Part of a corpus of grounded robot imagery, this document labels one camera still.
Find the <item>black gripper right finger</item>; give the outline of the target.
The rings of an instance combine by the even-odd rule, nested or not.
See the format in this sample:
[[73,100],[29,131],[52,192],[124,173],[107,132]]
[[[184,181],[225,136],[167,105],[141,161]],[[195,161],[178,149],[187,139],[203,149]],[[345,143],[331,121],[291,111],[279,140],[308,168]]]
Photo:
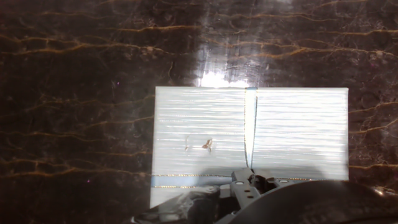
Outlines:
[[260,197],[231,223],[391,224],[397,197],[347,180],[276,179],[256,176]]

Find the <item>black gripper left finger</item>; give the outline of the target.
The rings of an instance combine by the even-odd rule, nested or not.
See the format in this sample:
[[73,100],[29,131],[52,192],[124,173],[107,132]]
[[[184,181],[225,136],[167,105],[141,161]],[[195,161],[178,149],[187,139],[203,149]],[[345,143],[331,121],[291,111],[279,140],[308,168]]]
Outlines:
[[231,182],[196,187],[130,219],[132,224],[228,224],[260,197],[249,169],[232,173]]

